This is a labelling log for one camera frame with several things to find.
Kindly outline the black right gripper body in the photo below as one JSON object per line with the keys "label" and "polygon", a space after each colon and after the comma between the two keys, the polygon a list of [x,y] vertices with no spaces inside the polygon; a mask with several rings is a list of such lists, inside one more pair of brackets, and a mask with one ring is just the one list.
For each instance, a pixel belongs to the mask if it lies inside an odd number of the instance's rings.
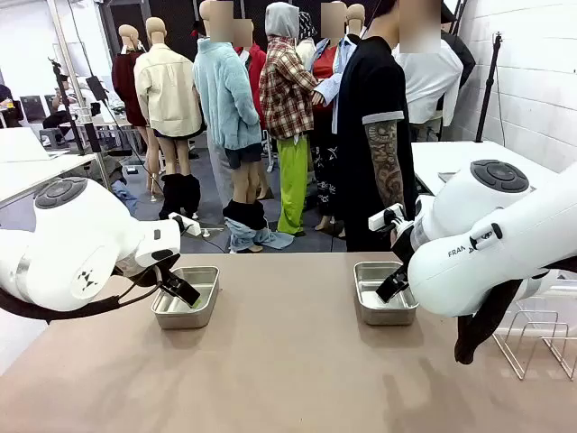
{"label": "black right gripper body", "polygon": [[391,230],[391,251],[400,259],[402,267],[407,268],[415,249],[411,243],[414,222],[395,218]]}

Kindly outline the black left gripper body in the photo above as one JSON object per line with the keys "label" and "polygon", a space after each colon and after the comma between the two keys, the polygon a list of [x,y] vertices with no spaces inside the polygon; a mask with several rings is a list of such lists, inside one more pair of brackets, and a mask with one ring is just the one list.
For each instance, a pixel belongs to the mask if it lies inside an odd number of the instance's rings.
{"label": "black left gripper body", "polygon": [[178,261],[179,253],[167,256],[162,260],[152,260],[151,264],[138,264],[135,257],[127,258],[114,265],[114,274],[128,278],[137,286],[150,287],[157,283],[167,283],[175,274],[171,271]]}

